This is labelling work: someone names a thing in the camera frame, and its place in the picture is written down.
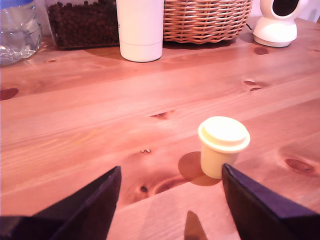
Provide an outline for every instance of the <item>white round device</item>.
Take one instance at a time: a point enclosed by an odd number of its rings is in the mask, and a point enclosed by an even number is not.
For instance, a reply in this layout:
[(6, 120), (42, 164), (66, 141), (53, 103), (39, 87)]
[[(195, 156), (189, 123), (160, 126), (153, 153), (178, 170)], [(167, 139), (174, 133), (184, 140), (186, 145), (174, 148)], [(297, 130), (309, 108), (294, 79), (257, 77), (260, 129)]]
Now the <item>white round device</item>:
[(253, 39), (270, 47), (286, 47), (297, 38), (295, 18), (309, 0), (260, 0), (263, 17), (253, 31)]

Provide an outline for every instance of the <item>yellow cup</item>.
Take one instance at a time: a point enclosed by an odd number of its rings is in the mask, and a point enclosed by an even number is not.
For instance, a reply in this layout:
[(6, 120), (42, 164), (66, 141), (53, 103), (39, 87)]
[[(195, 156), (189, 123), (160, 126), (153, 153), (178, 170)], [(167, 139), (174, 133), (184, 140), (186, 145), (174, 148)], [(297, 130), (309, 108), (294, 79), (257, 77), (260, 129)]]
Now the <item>yellow cup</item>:
[(198, 135), (202, 142), (202, 171), (214, 179), (221, 179), (222, 165), (233, 165), (250, 143), (246, 127), (226, 116), (213, 116), (202, 122)]

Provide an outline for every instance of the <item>white bottle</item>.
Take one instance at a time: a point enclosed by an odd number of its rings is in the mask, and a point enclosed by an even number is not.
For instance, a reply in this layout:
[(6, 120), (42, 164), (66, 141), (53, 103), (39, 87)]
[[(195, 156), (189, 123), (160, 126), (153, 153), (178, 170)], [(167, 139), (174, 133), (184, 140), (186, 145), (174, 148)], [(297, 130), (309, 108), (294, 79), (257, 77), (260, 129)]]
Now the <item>white bottle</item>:
[(134, 62), (162, 56), (164, 0), (116, 0), (120, 53)]
[(1, 65), (33, 55), (41, 44), (33, 0), (1, 0)]

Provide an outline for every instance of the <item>cup lid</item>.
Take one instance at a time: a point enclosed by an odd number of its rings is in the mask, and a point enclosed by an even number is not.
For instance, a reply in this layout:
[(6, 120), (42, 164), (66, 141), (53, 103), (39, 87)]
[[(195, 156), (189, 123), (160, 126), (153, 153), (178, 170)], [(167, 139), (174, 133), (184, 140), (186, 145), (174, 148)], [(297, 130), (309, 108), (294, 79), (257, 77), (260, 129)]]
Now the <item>cup lid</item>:
[(250, 142), (250, 134), (239, 121), (226, 116), (213, 116), (200, 124), (198, 135), (209, 148), (222, 153), (238, 153)]

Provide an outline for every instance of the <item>wooden table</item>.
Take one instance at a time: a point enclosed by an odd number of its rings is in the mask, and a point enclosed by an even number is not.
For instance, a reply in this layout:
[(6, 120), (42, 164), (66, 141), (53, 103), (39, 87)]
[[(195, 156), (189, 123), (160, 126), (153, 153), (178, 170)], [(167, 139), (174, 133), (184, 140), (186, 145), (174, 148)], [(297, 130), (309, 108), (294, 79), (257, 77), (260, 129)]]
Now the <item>wooden table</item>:
[(35, 214), (119, 165), (109, 240), (239, 239), (221, 181), (200, 169), (197, 128), (211, 116), (249, 130), (238, 170), (319, 213), (320, 24), (296, 22), (289, 47), (245, 28), (228, 42), (165, 43), (149, 63), (45, 38), (1, 69), (1, 89), (18, 89), (1, 96), (1, 214)]

